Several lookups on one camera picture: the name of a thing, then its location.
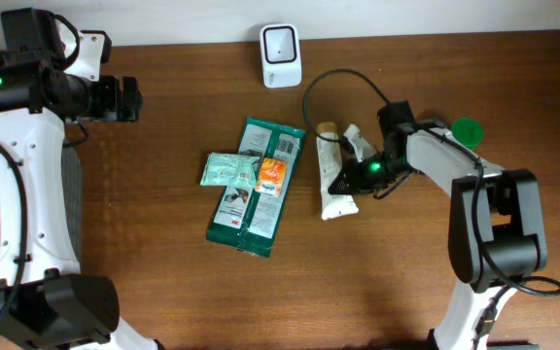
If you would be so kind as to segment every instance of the white device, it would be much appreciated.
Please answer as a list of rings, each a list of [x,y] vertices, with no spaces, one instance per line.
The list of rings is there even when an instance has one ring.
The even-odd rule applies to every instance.
[[[298,29],[291,24],[270,24],[261,29],[262,80],[268,88],[301,83]]]
[[[347,138],[347,141],[353,147],[357,161],[363,161],[365,158],[372,157],[375,154],[373,147],[362,137],[360,129],[355,124],[349,125],[343,136]]]
[[[66,41],[72,33],[61,23],[57,29],[69,55],[76,45],[74,40]],[[79,55],[65,72],[97,82],[106,38],[100,32],[78,32],[78,35],[83,38]],[[41,281],[49,270],[56,270],[61,276],[81,272],[66,220],[62,182],[64,137],[64,121],[48,108],[33,114],[27,108],[0,112],[0,145],[17,161],[26,193],[27,261],[21,284]],[[20,249],[18,186],[10,164],[0,154],[0,283],[8,286],[15,281]],[[161,347],[121,317],[109,341],[91,342],[78,348],[158,350]]]
[[[459,143],[449,129],[434,127],[431,131]],[[406,148],[409,165],[424,172],[449,196],[453,180],[477,175],[477,170],[468,157],[424,130],[409,135]],[[481,162],[484,168],[483,178],[499,176],[504,170],[500,165],[484,159]],[[483,293],[476,293],[470,284],[456,279],[455,289],[444,318],[434,331],[437,346],[446,350],[486,350],[489,334],[477,334],[476,328],[482,322],[484,311],[492,306],[494,296],[502,288],[491,287]],[[514,289],[508,290],[493,305],[496,308],[494,322],[515,292]]]

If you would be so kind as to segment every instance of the wooden table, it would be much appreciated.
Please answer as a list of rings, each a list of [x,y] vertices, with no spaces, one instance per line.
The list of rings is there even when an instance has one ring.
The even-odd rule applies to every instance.
[[[301,52],[301,86],[272,90],[258,43],[113,49],[103,73],[137,77],[144,108],[138,124],[91,124],[78,149],[82,266],[112,278],[140,333],[167,349],[332,349],[422,340],[438,325],[455,278],[448,197],[416,176],[384,201],[356,198],[358,215],[323,222],[312,134],[270,259],[204,241],[222,192],[198,185],[207,154],[234,152],[246,116],[304,128],[305,87],[338,67],[409,100],[419,119],[478,120],[481,156],[531,169],[543,273],[560,279],[560,31],[303,41]],[[380,107],[364,83],[334,76],[311,113],[381,144]],[[491,339],[560,349],[560,298],[514,297]],[[0,348],[14,346],[0,337]]]

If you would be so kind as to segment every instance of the light green packet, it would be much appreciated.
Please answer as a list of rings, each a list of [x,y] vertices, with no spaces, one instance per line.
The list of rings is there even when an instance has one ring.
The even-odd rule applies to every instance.
[[[257,185],[254,165],[260,157],[212,153],[206,161],[201,186],[231,186],[252,189]]]
[[[280,196],[227,187],[211,219],[206,239],[268,258],[282,217],[305,131],[248,117],[238,153],[287,163]],[[259,172],[260,163],[255,163]]]

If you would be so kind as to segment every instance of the white tube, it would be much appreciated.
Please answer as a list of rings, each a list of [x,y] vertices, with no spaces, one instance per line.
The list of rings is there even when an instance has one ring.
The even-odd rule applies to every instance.
[[[317,125],[317,132],[323,137],[338,139],[338,127],[333,122],[320,123]],[[321,175],[321,219],[328,220],[358,213],[358,206],[351,195],[328,193],[328,187],[342,167],[338,144],[317,138],[317,153]]]

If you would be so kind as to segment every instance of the tube cap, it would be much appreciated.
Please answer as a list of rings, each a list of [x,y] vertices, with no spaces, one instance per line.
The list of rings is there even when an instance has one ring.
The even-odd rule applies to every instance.
[[[483,141],[483,127],[471,118],[460,118],[451,126],[453,136],[462,145],[473,150]]]

